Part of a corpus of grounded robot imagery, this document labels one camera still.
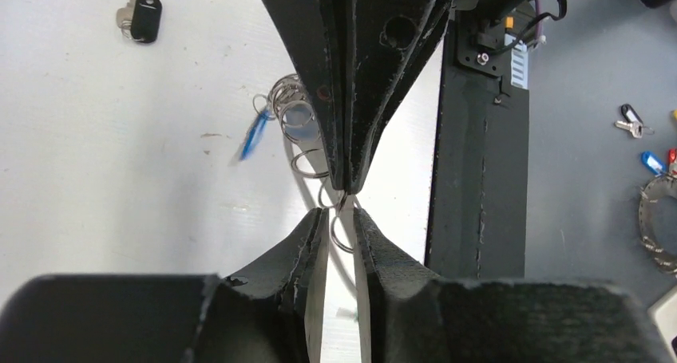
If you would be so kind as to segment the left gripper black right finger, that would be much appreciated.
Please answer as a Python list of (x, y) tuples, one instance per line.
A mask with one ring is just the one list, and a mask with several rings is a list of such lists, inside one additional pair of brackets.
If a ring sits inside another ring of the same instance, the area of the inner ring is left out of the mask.
[(448, 279), (354, 211), (362, 356), (368, 362), (669, 362), (655, 325), (595, 281)]

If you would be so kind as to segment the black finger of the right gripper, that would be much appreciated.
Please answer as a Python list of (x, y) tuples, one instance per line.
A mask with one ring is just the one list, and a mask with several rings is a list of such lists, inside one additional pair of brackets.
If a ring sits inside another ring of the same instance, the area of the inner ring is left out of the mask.
[(348, 0), (346, 193), (362, 190), (377, 127), (433, 12), (451, 0)]
[(310, 98), (332, 187), (346, 190), (345, 0), (261, 0)]

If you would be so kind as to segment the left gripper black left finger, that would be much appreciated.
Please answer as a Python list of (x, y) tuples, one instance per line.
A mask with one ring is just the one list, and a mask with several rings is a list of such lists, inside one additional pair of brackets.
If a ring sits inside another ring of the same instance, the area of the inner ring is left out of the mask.
[(186, 362), (318, 362), (327, 279), (326, 209), (314, 208), (245, 267), (209, 276)]

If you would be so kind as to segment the keyring with coloured key tags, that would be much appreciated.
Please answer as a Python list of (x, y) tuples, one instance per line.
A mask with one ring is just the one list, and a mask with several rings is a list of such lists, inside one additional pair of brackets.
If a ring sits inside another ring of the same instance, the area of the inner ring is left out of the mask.
[[(330, 240), (336, 248), (351, 254), (354, 242), (342, 242), (336, 235), (335, 225), (338, 221), (345, 222), (347, 211), (359, 209), (361, 204), (355, 195), (331, 190), (329, 172), (319, 171), (312, 164), (323, 159), (324, 148), (318, 118), (299, 75), (292, 73), (281, 77), (268, 93), (254, 95), (251, 105), (255, 117), (229, 164), (235, 166), (251, 158), (267, 125), (275, 122), (282, 134), (289, 167), (304, 203), (309, 208), (319, 207), (334, 213), (330, 220)], [(312, 164), (311, 171), (299, 166), (302, 158)]]

